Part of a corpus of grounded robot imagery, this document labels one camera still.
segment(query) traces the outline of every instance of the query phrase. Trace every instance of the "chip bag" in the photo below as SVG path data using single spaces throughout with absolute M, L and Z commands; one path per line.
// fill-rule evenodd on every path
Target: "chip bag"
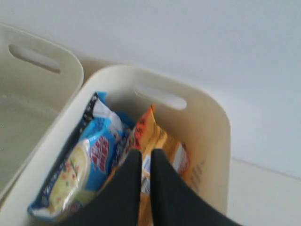
M 156 148 L 163 149 L 178 173 L 183 173 L 189 164 L 189 159 L 183 145 L 156 124 L 154 110 L 155 106 L 152 105 L 136 123 L 129 135 L 127 145 L 119 162 L 119 165 L 121 165 L 126 159 L 128 152 L 133 148 L 140 150 L 143 154 L 139 226 L 150 226 L 152 224 L 150 202 L 152 150 Z M 113 170 L 107 182 L 110 181 L 116 170 L 117 168 Z
M 130 128 L 106 106 L 104 97 L 104 93 L 92 96 L 80 122 L 78 143 L 29 206 L 29 213 L 47 221 L 65 219 L 96 196 L 119 162 Z

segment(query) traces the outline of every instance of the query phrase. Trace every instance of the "empty storage bin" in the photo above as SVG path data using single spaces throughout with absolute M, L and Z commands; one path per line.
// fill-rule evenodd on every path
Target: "empty storage bin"
M 36 198 L 95 91 L 107 92 L 109 107 L 135 120 L 155 103 L 158 125 L 183 141 L 191 161 L 196 161 L 189 185 L 218 211 L 226 213 L 230 123 L 224 110 L 193 87 L 146 70 L 116 65 L 96 72 L 59 116 L 0 209 L 0 225 L 47 225 L 34 220 L 27 207 Z
M 0 24 L 0 202 L 82 81 L 71 52 Z

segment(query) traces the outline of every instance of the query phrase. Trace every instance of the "white wall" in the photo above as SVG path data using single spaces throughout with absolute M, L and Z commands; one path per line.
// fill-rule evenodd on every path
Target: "white wall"
M 301 1 L 1 0 L 0 22 L 205 89 L 234 157 L 301 178 Z

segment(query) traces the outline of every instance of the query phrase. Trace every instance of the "bin handle cutout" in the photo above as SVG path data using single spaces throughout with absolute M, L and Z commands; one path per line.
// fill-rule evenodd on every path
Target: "bin handle cutout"
M 31 63 L 35 66 L 44 68 L 48 71 L 54 72 L 59 74 L 61 72 L 60 70 L 60 64 L 54 60 L 51 59 L 45 55 L 42 55 L 40 53 L 37 53 L 33 50 L 27 49 L 27 48 L 22 48 L 18 47 L 16 45 L 10 44 L 8 47 L 10 53 L 25 62 Z
M 137 85 L 135 87 L 135 93 L 144 98 L 151 98 L 177 111 L 182 111 L 187 107 L 187 102 L 183 98 L 148 86 Z

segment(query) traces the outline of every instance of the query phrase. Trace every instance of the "cream storage bin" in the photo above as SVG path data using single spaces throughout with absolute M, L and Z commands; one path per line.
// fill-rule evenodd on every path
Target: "cream storage bin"
M 82 81 L 72 53 L 0 24 L 0 202 Z
M 47 225 L 35 221 L 26 209 L 95 91 L 107 92 L 109 107 L 124 111 L 135 120 L 151 103 L 156 103 L 157 123 L 185 142 L 199 162 L 191 179 L 192 189 L 226 213 L 230 124 L 223 109 L 211 97 L 190 86 L 146 70 L 116 65 L 96 72 L 56 121 L 0 209 L 1 226 Z

